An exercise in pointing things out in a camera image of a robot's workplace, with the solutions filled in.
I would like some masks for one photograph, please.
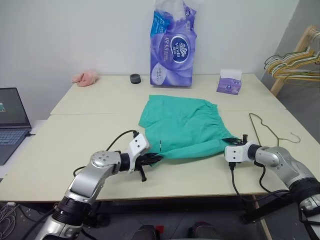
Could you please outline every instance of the tissue box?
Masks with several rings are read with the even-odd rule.
[[[220,71],[220,80],[217,92],[238,95],[241,88],[242,71],[223,69]]]

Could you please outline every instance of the white table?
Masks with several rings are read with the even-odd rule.
[[[38,130],[41,128],[41,126],[46,122],[46,120],[35,120],[31,122],[31,134],[36,134]],[[19,155],[21,154],[21,151],[28,146],[31,139],[34,136],[26,137],[23,142],[19,145],[19,147],[14,151],[14,153],[11,155],[11,157],[6,161],[6,163],[2,166],[0,166],[0,179],[3,179],[9,170],[12,168],[12,166],[17,162],[19,159]]]
[[[300,143],[281,141],[292,156],[304,163],[320,179],[320,145],[287,110],[253,111],[261,116],[280,137],[301,138]],[[249,111],[222,111],[225,126],[235,136],[256,136],[248,117]],[[120,133],[137,129],[140,113],[52,115],[19,155],[18,162],[0,183],[0,200],[14,202],[55,202],[62,199],[73,179],[75,168],[89,162],[92,153],[104,150]],[[273,135],[254,120],[263,145],[277,144]],[[125,151],[130,134],[121,138],[112,150]],[[235,169],[235,181],[242,194],[261,194],[258,179],[261,168],[242,163]],[[138,172],[122,172],[106,180],[99,200],[170,198],[182,196],[235,195],[230,170],[223,154],[213,157],[163,160],[146,167],[146,182]],[[270,170],[263,180],[270,190],[285,188]]]
[[[139,84],[130,83],[129,76],[100,76],[87,87],[74,84],[52,110],[63,114],[141,114],[149,95],[200,98],[218,105],[219,111],[285,110],[286,108],[254,74],[242,76],[239,95],[217,91],[219,75],[195,75],[191,88],[150,85],[149,76]]]

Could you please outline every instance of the gray floor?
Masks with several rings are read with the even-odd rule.
[[[37,220],[41,217],[34,210],[22,207],[29,218]],[[265,236],[258,223],[243,225],[237,211],[208,211],[208,212],[174,212],[151,214],[117,214],[111,216],[108,227],[85,230],[98,240],[130,240],[134,232],[141,225],[163,225],[162,240],[171,238],[185,238],[188,228],[195,222],[208,222],[224,236],[225,240],[264,240]],[[266,218],[273,240],[308,240],[309,237],[304,226],[298,221],[297,207],[295,205],[282,210]],[[12,234],[6,240],[20,240],[23,234],[33,225],[20,212],[16,210],[16,226]],[[30,236],[34,239],[40,226]],[[78,240],[89,240],[80,235]]]

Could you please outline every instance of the purple tissue package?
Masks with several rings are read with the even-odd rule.
[[[181,1],[179,13],[177,19],[177,15],[173,16],[168,10],[156,7],[154,11],[150,32],[152,85],[189,87],[192,84],[197,38],[194,31],[196,11]]]
[[[224,69],[220,72],[220,80],[217,92],[238,95],[241,88],[242,71]]]

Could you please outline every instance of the laptop screen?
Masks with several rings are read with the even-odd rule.
[[[30,127],[16,88],[0,88],[0,128]]]

